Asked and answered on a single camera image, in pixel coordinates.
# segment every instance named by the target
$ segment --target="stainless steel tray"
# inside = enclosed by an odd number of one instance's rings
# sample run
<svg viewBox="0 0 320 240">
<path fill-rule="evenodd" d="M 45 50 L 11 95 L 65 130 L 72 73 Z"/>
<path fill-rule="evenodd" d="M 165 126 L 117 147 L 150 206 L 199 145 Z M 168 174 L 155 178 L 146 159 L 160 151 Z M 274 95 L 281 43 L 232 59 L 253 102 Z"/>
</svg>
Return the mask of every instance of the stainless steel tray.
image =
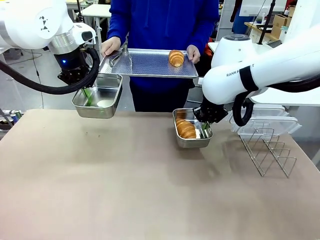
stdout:
<svg viewBox="0 0 320 240">
<path fill-rule="evenodd" d="M 87 88 L 89 97 L 81 89 L 76 92 L 72 104 L 83 118 L 110 119 L 117 110 L 122 93 L 122 76 L 99 73 L 92 88 Z"/>
<path fill-rule="evenodd" d="M 173 111 L 173 121 L 174 121 L 174 127 L 175 127 L 175 134 L 176 134 L 176 140 L 178 142 L 178 145 L 181 148 L 187 149 L 187 148 L 205 148 L 209 145 L 210 140 L 213 136 L 212 130 L 210 128 L 210 125 L 208 124 L 205 129 L 203 129 L 203 126 L 206 125 L 206 123 L 199 122 L 194 115 L 192 108 L 179 108 Z M 176 119 L 184 119 L 190 123 L 192 123 L 195 126 L 195 129 L 197 132 L 200 133 L 200 138 L 196 139 L 185 139 L 179 136 L 178 129 L 176 125 Z"/>
<path fill-rule="evenodd" d="M 100 64 L 100 73 L 119 74 L 132 77 L 198 78 L 195 65 L 189 60 L 186 51 L 181 51 L 184 54 L 183 65 L 174 67 L 169 63 L 170 50 L 129 48 L 128 51 L 131 56 L 131 65 L 128 64 L 128 57 L 122 55 L 117 60 L 115 66 L 110 67 L 109 60 L 118 55 L 119 51 L 104 57 Z"/>
</svg>

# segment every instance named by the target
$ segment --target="blue hoodie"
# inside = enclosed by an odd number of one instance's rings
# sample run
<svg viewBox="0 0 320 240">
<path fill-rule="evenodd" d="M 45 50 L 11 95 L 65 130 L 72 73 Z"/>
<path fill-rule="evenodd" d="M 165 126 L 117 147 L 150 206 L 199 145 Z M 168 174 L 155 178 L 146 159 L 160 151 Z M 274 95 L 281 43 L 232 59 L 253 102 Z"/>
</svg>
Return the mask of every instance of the blue hoodie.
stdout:
<svg viewBox="0 0 320 240">
<path fill-rule="evenodd" d="M 195 45 L 203 53 L 219 20 L 219 0 L 112 0 L 108 39 L 129 33 L 134 49 L 187 50 Z M 161 93 L 185 79 L 131 77 L 140 88 Z"/>
</svg>

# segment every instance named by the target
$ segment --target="wire rack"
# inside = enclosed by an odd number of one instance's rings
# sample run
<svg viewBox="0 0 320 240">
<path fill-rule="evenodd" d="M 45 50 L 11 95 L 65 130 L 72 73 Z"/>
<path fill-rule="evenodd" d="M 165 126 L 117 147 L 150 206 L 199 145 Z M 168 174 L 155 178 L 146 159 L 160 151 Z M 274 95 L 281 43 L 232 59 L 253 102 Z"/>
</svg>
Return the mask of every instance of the wire rack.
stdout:
<svg viewBox="0 0 320 240">
<path fill-rule="evenodd" d="M 280 136 L 275 134 L 273 128 L 255 128 L 252 136 L 240 135 L 240 138 L 262 177 L 276 162 L 289 178 L 297 158 L 291 156 L 291 150 L 280 141 Z"/>
</svg>

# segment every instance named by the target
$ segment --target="hand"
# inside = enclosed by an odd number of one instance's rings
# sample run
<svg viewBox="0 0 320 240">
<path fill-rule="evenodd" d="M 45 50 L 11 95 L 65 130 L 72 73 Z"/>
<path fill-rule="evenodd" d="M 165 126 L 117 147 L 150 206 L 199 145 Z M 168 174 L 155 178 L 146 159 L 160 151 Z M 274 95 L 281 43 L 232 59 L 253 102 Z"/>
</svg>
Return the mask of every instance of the hand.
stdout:
<svg viewBox="0 0 320 240">
<path fill-rule="evenodd" d="M 200 52 L 195 45 L 189 45 L 186 49 L 186 52 L 188 53 L 189 60 L 192 61 L 194 64 L 200 61 Z"/>
<path fill-rule="evenodd" d="M 112 54 L 113 51 L 118 50 L 121 46 L 121 40 L 117 36 L 109 38 L 101 45 L 101 54 L 103 57 Z"/>
</svg>

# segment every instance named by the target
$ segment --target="black cable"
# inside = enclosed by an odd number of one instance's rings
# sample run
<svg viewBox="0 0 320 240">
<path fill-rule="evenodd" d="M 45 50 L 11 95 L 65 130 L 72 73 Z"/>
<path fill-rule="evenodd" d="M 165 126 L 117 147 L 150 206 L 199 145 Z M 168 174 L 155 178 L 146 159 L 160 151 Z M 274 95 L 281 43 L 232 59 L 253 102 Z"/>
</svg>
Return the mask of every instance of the black cable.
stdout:
<svg viewBox="0 0 320 240">
<path fill-rule="evenodd" d="M 42 53 L 40 53 L 40 52 L 33 52 L 32 50 L 31 51 L 27 51 L 27 50 L 24 50 L 24 49 L 21 49 L 22 51 L 24 51 L 24 52 L 26 52 L 26 53 L 28 53 L 28 54 L 40 54 L 40 56 L 39 57 L 41 57 L 43 54 Z"/>
<path fill-rule="evenodd" d="M 302 93 L 320 87 L 320 74 L 302 81 L 276 83 L 268 86 L 288 93 Z"/>
<path fill-rule="evenodd" d="M 266 35 L 267 28 L 268 28 L 268 25 L 269 25 L 269 22 L 270 22 L 270 19 L 271 19 L 272 12 L 274 11 L 274 8 L 275 8 L 275 5 L 276 5 L 276 0 L 272 0 L 271 5 L 270 5 L 270 10 L 269 10 L 268 16 L 266 18 L 266 21 L 265 21 L 265 24 L 264 24 L 264 27 L 263 27 L 263 30 L 262 30 L 262 34 L 260 36 L 260 40 L 258 42 L 259 45 L 262 45 L 262 42 L 263 42 L 264 37 Z"/>
<path fill-rule="evenodd" d="M 249 91 L 242 92 L 238 94 L 234 99 L 232 114 L 233 114 L 234 122 L 239 127 L 245 126 L 249 122 L 250 118 L 252 117 L 255 104 L 250 99 L 246 100 L 249 94 L 250 94 Z M 243 117 L 241 116 L 242 107 L 245 108 L 245 114 Z"/>
<path fill-rule="evenodd" d="M 79 13 L 78 13 L 78 20 L 79 20 L 80 22 L 83 22 L 83 21 L 84 21 L 84 18 L 83 18 L 82 13 L 81 13 L 81 7 L 80 7 L 80 2 L 79 2 L 79 0 L 76 0 L 76 4 L 77 4 L 77 6 L 78 6 L 78 11 L 79 11 Z"/>
<path fill-rule="evenodd" d="M 35 57 L 34 57 L 34 51 L 31 50 L 31 53 L 32 53 L 32 60 L 33 60 L 33 64 L 34 64 L 34 68 L 35 68 L 35 71 L 36 71 L 36 75 L 38 76 L 38 79 L 39 79 L 39 83 L 41 83 L 41 79 L 40 79 L 40 74 L 38 72 L 38 69 L 37 69 L 37 66 L 36 66 L 36 62 L 35 62 Z M 42 99 L 42 109 L 45 108 L 45 104 L 44 104 L 44 94 L 41 92 L 41 99 Z"/>
<path fill-rule="evenodd" d="M 26 53 L 29 53 L 29 54 L 32 54 L 31 52 L 26 51 L 26 50 L 24 50 L 24 49 L 22 49 L 22 51 L 24 51 L 24 52 L 26 52 Z M 30 60 L 34 60 L 34 59 L 37 59 L 37 58 L 42 57 L 42 55 L 43 55 L 43 54 L 42 54 L 42 53 L 40 53 L 40 52 L 34 52 L 33 54 L 32 54 L 32 58 L 30 58 L 30 59 L 23 60 L 23 61 L 13 62 L 13 63 L 8 64 L 8 66 L 10 66 L 10 65 L 14 65 L 14 64 L 24 63 L 24 62 L 27 62 L 27 61 L 30 61 Z"/>
<path fill-rule="evenodd" d="M 266 3 L 266 0 L 264 0 L 264 2 L 262 3 L 262 6 L 261 6 L 261 8 L 260 8 L 260 10 L 259 10 L 259 12 L 258 12 L 258 14 L 257 14 L 257 16 L 254 18 L 253 23 L 251 24 L 251 27 L 249 28 L 248 33 L 250 33 L 252 27 L 254 26 L 254 23 L 255 23 L 255 21 L 257 20 L 257 17 L 259 16 L 261 10 L 264 8 L 265 3 Z"/>
<path fill-rule="evenodd" d="M 90 65 L 92 66 L 91 58 L 90 58 L 89 56 L 88 56 L 87 58 L 88 58 L 88 60 L 89 60 L 89 62 L 90 62 Z"/>
<path fill-rule="evenodd" d="M 301 81 L 290 81 L 290 82 L 282 82 L 276 83 L 267 86 L 268 88 L 274 88 L 277 90 L 281 90 L 288 93 L 302 93 L 307 92 L 316 88 L 320 88 L 320 74 L 313 76 L 309 79 L 301 80 Z M 234 104 L 232 107 L 233 118 L 235 123 L 239 127 L 245 126 L 252 116 L 252 112 L 254 109 L 254 103 L 246 99 L 250 92 L 242 92 L 235 97 Z M 242 107 L 246 108 L 245 114 L 241 116 Z"/>
<path fill-rule="evenodd" d="M 47 93 L 47 94 L 53 94 L 53 95 L 63 95 L 63 94 L 69 94 L 72 92 L 75 92 L 77 90 L 86 88 L 87 86 L 90 86 L 94 83 L 94 81 L 97 79 L 98 73 L 99 73 L 99 64 L 100 64 L 100 58 L 95 49 L 88 48 L 86 50 L 88 54 L 91 55 L 93 64 L 90 72 L 88 73 L 87 76 L 85 76 L 81 81 L 68 85 L 68 86 L 61 86 L 61 87 L 53 87 L 53 86 L 46 86 L 39 84 L 37 82 L 34 82 L 4 62 L 0 61 L 0 70 L 3 71 L 5 74 L 8 74 L 11 76 L 13 79 L 15 79 L 18 83 L 27 86 L 28 88 L 31 88 L 33 90 Z"/>
</svg>

